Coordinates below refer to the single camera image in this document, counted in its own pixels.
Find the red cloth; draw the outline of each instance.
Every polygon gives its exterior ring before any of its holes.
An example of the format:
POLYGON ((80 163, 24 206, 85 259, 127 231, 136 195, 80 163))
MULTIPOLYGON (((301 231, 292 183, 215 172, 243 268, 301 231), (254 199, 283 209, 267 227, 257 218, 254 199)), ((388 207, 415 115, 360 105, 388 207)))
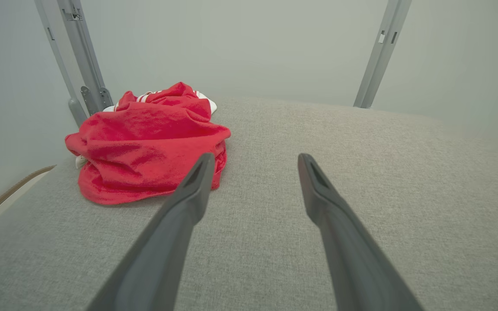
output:
POLYGON ((128 91, 115 112, 98 112, 65 138, 88 162, 78 185, 84 197, 118 204, 174 192, 205 152, 215 155, 212 189, 220 185, 230 130, 210 122, 209 101, 177 83, 136 102, 128 91))

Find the white panel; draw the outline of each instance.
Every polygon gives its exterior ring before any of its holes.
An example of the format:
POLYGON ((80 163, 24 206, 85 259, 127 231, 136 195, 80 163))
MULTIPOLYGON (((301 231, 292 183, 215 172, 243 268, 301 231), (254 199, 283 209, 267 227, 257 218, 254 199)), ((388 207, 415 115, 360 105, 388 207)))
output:
POLYGON ((352 105, 387 0, 83 0, 115 100, 178 81, 206 95, 352 105))
POLYGON ((372 108, 498 127, 498 1, 414 1, 372 108))
POLYGON ((59 163, 65 135, 78 130, 41 25, 34 1, 0 0, 0 195, 59 163))

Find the clothing pile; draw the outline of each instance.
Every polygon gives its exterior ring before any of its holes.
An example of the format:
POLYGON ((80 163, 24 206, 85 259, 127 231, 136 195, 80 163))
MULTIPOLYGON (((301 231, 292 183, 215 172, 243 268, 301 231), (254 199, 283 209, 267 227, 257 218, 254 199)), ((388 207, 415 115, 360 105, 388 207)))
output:
POLYGON ((218 188, 230 130, 210 122, 215 110, 184 83, 139 97, 126 92, 65 138, 77 160, 87 160, 78 178, 82 195, 118 204, 171 194, 205 152, 215 156, 212 189, 218 188))

